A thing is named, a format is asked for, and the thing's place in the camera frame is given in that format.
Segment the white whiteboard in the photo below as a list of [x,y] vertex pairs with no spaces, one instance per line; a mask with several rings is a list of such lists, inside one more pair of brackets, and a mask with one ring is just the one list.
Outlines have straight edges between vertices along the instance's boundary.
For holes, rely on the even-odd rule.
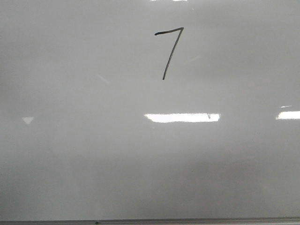
[[300,214],[297,0],[3,0],[0,218]]

